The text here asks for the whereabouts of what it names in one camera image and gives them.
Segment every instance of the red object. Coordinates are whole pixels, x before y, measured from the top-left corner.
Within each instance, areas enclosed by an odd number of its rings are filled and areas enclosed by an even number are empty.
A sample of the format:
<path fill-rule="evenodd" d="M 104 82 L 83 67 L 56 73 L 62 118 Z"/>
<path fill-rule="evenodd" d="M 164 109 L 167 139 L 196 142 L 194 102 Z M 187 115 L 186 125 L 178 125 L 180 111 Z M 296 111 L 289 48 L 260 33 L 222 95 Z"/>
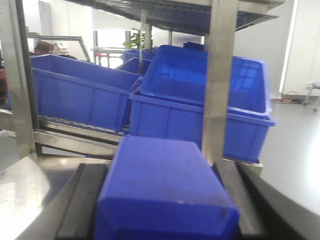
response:
<path fill-rule="evenodd" d="M 7 85 L 6 71 L 4 69 L 0 69 L 0 101 L 6 99 L 7 97 L 8 97 L 8 85 Z"/>

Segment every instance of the metal rail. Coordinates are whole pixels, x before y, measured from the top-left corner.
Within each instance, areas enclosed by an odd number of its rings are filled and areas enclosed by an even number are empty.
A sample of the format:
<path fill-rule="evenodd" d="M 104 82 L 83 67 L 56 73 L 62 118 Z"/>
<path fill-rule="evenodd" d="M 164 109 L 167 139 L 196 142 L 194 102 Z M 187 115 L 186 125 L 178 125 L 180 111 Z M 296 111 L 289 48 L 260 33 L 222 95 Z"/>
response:
<path fill-rule="evenodd" d="M 42 129 L 35 130 L 34 139 L 43 146 L 108 160 L 112 160 L 118 148 L 117 145 Z"/>

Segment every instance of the chair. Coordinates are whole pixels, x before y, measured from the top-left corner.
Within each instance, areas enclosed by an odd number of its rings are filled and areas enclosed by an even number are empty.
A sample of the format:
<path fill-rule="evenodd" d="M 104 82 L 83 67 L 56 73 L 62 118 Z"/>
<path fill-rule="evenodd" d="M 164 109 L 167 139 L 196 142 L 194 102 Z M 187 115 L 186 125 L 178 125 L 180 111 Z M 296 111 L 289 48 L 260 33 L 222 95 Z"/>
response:
<path fill-rule="evenodd" d="M 306 96 L 306 98 L 305 98 L 305 100 L 303 102 L 303 106 L 306 106 L 309 103 L 308 100 L 309 100 L 310 94 L 311 94 L 313 89 L 319 89 L 320 90 L 320 82 L 313 82 L 311 84 L 311 89 L 310 89 L 308 95 Z M 317 100 L 315 102 L 314 109 L 313 109 L 314 112 L 318 111 L 317 106 L 318 106 L 319 102 L 320 102 L 320 95 L 318 96 L 318 98 L 317 98 Z"/>

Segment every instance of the white wall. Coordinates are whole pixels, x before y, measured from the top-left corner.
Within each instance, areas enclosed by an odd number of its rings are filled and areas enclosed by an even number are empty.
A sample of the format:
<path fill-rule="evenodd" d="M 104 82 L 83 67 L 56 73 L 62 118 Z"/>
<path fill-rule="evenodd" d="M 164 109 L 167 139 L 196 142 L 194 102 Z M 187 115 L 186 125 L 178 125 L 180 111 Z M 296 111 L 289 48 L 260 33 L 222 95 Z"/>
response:
<path fill-rule="evenodd" d="M 300 0 L 283 93 L 306 95 L 306 84 L 312 82 L 320 82 L 320 1 Z"/>
<path fill-rule="evenodd" d="M 42 32 L 38 0 L 22 0 L 22 3 L 25 25 L 29 27 L 30 32 L 41 34 Z"/>
<path fill-rule="evenodd" d="M 91 53 L 90 49 L 93 47 L 91 8 L 63 0 L 51 0 L 50 8 L 53 35 L 81 36 L 87 51 Z M 86 59 L 78 42 L 65 43 L 70 55 L 79 60 Z"/>
<path fill-rule="evenodd" d="M 268 12 L 279 18 L 242 29 L 235 34 L 235 56 L 266 62 L 272 97 L 279 96 L 293 6 L 294 0 L 286 0 L 283 5 Z"/>
<path fill-rule="evenodd" d="M 39 1 L 39 16 L 41 22 L 41 34 L 52 36 L 51 8 L 49 2 Z"/>

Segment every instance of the metal pillar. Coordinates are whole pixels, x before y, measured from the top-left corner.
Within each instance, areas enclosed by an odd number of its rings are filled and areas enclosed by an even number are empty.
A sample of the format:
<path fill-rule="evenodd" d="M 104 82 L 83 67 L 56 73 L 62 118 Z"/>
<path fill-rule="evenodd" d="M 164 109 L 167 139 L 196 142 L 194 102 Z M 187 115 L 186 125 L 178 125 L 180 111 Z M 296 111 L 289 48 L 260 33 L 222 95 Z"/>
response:
<path fill-rule="evenodd" d="M 238 0 L 212 0 L 202 152 L 210 165 L 224 152 Z"/>
<path fill-rule="evenodd" d="M 172 38 L 173 38 L 173 34 L 172 31 L 168 32 L 168 45 L 172 46 Z"/>
<path fill-rule="evenodd" d="M 144 25 L 144 48 L 151 51 L 152 48 L 152 25 Z"/>
<path fill-rule="evenodd" d="M 209 51 L 209 34 L 207 33 L 204 35 L 204 50 Z"/>
<path fill-rule="evenodd" d="M 93 62 L 97 64 L 97 50 L 94 47 L 98 47 L 98 31 L 93 31 Z"/>
<path fill-rule="evenodd" d="M 20 158 L 36 152 L 39 127 L 22 0 L 2 0 L 0 38 Z"/>

